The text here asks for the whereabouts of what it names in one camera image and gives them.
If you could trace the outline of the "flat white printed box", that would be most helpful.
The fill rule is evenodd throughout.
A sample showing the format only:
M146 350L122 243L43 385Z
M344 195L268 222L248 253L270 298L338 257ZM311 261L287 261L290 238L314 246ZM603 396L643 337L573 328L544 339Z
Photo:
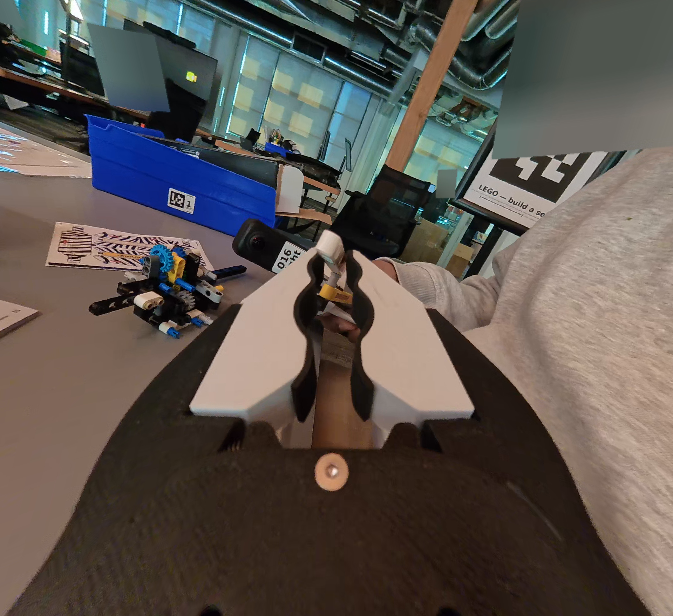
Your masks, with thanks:
M1 172L30 177L91 179L91 159L1 123Z

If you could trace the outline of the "wooden post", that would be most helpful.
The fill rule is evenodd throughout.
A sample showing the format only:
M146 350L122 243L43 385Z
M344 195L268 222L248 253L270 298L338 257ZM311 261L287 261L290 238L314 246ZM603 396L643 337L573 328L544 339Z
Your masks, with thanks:
M385 161L387 166L400 173L405 170L415 149L429 110L478 1L452 0L446 13Z

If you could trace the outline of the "blue plastic bin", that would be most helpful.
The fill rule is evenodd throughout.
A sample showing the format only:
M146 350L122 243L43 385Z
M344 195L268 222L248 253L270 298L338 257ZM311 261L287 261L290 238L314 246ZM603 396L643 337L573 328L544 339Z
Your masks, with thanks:
M154 131L86 119L95 189L232 236L248 219L274 227L274 186L171 147Z

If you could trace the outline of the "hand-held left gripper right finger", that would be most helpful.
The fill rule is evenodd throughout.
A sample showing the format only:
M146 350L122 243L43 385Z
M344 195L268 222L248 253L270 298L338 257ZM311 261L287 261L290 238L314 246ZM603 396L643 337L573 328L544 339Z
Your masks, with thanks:
M393 428L468 419L475 410L423 304L358 251L346 257L359 329L351 399L381 449Z

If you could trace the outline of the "printed instruction sheet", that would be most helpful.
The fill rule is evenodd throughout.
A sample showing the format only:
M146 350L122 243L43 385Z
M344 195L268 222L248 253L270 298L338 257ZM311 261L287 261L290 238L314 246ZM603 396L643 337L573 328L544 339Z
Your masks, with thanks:
M201 244L193 239L166 235L125 233L109 228L57 222L50 242L46 265L139 272L141 258L155 245L175 246L201 257L201 266L211 270Z

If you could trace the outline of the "long wooden desk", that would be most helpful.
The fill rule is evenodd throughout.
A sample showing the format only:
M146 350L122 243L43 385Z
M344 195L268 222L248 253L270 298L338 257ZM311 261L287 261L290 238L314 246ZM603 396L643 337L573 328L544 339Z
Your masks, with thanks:
M40 90L44 94L58 94L80 103L87 103L89 105L96 105L98 107L104 107L113 111L122 112L124 114L133 116L136 119L140 119L142 122L149 118L148 112L111 105L105 97L98 96L88 91L76 90L74 88L68 87L67 85L51 82L43 77L40 78L1 67L1 79L5 81L12 81L25 87L31 87L33 89Z

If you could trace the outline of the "black office chair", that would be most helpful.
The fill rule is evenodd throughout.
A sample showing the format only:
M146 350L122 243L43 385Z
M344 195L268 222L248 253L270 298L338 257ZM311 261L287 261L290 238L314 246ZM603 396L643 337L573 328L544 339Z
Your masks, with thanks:
M384 165L366 193L349 199L331 225L346 251L367 258L398 258L416 227L416 216L433 193L429 182Z

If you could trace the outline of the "brown cardboard boxes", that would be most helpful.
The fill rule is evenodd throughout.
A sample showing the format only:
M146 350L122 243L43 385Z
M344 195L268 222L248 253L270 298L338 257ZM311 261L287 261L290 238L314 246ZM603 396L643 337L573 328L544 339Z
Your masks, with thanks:
M450 232L445 228L421 219L417 233L420 236L417 261L433 263L454 275L460 275L470 265L473 249L462 243L457 244L445 262L440 261L450 238Z

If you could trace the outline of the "white and yellow lego piece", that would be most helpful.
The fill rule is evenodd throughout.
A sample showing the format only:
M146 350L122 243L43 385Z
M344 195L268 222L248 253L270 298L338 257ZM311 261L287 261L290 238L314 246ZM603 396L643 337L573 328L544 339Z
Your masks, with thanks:
M329 315L354 323L350 313L353 294L347 289L346 252L341 238L332 231L324 231L315 249L324 261L324 281L318 292L318 316Z

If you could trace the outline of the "multicoloured lego gear assembly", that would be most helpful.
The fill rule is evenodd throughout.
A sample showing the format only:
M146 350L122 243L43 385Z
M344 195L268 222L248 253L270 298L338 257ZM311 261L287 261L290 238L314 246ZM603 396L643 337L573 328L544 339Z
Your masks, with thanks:
M179 245L154 245L141 258L140 278L119 283L116 295L91 303L89 313L102 316L132 308L136 317L174 339L189 326L210 326L224 297L223 283L245 275L247 268L207 269L202 260Z

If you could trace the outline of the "black computer monitor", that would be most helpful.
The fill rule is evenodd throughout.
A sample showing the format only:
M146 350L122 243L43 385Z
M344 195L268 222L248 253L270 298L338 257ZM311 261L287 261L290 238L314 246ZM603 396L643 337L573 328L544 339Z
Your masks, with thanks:
M167 139L190 142L211 96L217 61L197 51L194 42L147 21L142 25L156 37L170 107L151 112L146 125Z

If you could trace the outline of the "person in grey sweater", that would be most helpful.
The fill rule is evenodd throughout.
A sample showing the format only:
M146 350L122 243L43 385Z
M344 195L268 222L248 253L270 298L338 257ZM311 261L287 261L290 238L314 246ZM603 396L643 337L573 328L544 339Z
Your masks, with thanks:
M515 243L521 305L466 333L542 420L640 599L671 615L672 150L641 151Z

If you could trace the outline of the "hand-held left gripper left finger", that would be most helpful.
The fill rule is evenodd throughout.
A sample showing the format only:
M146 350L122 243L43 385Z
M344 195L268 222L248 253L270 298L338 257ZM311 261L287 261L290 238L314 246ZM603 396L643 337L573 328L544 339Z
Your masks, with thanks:
M194 416L266 422L282 447L312 445L322 350L322 259L305 252L246 297L189 405Z

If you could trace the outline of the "person's right forearm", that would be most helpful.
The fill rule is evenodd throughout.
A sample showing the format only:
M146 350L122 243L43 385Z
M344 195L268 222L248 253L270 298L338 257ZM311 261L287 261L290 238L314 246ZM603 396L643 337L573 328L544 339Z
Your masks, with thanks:
M374 265L464 333L488 326L521 305L526 284L517 264L511 266L517 248L515 243L493 258L489 278L473 275L459 281L448 270L425 262L379 258Z

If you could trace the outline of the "white task sign with marker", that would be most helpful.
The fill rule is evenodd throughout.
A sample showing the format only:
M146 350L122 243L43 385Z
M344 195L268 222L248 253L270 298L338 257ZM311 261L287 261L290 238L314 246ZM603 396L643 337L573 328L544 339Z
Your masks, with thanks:
M638 150L522 158L478 154L456 190L453 204L521 236L554 208Z

